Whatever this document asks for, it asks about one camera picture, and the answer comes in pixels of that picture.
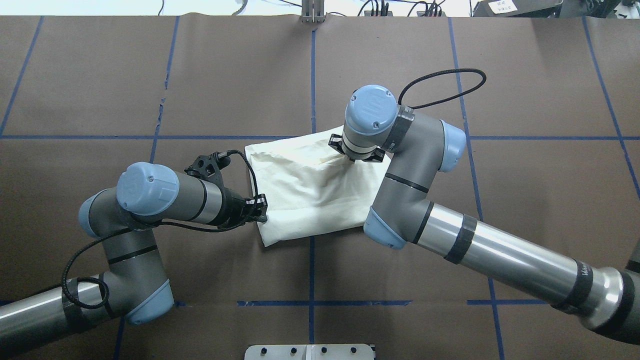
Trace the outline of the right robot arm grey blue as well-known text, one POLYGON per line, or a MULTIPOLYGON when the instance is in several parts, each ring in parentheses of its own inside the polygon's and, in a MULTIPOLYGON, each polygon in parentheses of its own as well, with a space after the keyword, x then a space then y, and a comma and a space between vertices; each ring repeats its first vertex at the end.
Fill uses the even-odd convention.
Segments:
POLYGON ((639 267, 594 268, 429 199, 438 173, 466 153, 463 129, 403 105, 377 84, 355 89, 343 130, 329 146, 351 161, 390 164, 368 208, 363 230, 382 246, 414 244, 578 317, 584 328, 639 344, 639 267))

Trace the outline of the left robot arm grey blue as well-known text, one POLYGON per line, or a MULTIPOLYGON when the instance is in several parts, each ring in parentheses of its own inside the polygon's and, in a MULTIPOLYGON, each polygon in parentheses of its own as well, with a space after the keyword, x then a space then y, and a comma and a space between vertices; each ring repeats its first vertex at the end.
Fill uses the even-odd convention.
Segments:
POLYGON ((268 201, 249 168, 253 194, 226 187, 231 149, 197 157, 183 173, 135 162, 117 185, 85 200, 78 223, 93 241, 76 251, 56 287, 1 307, 1 358, 123 318, 146 324, 174 305, 154 230, 173 226, 222 233, 265 223, 268 201))

